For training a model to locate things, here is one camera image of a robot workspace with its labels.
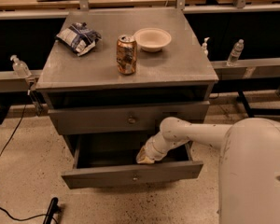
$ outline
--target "white robotic arm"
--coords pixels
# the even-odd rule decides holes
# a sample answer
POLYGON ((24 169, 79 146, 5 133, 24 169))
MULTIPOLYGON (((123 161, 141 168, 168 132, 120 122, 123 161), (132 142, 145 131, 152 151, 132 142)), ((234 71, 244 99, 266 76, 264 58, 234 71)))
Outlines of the white robotic arm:
POLYGON ((280 224, 280 123, 243 119, 234 125, 167 118, 137 155, 153 163, 188 141, 220 148, 219 223, 280 224))

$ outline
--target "white bowl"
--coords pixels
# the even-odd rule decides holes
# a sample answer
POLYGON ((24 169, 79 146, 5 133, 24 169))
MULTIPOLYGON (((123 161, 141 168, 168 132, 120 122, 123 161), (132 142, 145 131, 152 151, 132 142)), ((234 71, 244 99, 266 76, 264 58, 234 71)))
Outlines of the white bowl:
POLYGON ((171 36, 159 28, 144 28, 133 35, 144 51, 157 52, 171 42, 171 36))

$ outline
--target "can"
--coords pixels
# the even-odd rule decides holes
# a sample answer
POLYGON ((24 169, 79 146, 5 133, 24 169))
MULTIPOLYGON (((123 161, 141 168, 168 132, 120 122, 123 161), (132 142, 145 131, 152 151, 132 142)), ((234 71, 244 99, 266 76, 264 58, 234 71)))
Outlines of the can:
POLYGON ((136 71, 137 42, 132 35, 120 35, 117 42, 118 70, 124 75, 136 71))

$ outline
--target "concrete floor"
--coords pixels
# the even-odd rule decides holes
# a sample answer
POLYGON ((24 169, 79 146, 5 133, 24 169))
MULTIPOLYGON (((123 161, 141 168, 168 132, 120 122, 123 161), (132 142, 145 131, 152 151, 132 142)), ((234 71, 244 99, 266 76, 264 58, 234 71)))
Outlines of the concrete floor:
MULTIPOLYGON (((273 92, 246 95, 252 107, 280 108, 280 99, 273 92)), ((247 118, 236 96, 212 94, 205 123, 233 124, 247 118)), ((0 151, 17 126, 22 110, 23 105, 12 106, 0 125, 0 151)), ((71 170, 73 157, 48 115, 38 117, 28 105, 21 125, 0 158, 0 206, 16 218, 27 218, 45 214, 51 198, 58 197, 62 212, 55 217, 62 224, 218 224, 218 154, 218 150, 193 144, 194 160, 204 162, 197 179, 69 189, 61 172, 71 170)), ((23 223, 43 223, 43 219, 23 223)), ((1 223, 18 222, 0 211, 1 223)))

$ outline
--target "gray cabinet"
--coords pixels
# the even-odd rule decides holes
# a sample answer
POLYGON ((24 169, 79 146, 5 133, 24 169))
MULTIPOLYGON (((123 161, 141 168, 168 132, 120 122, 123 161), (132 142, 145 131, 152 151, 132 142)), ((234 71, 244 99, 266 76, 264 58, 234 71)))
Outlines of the gray cabinet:
POLYGON ((190 144, 153 165, 135 162, 164 118, 202 122, 217 82, 182 12, 173 8, 74 12, 63 28, 75 21, 85 21, 103 40, 84 57, 56 42, 36 87, 74 156, 73 169, 62 173, 68 187, 196 178, 203 163, 192 160, 190 144), (136 73, 124 76, 116 67, 117 38, 145 27, 168 31, 172 42, 157 53, 138 48, 136 73))

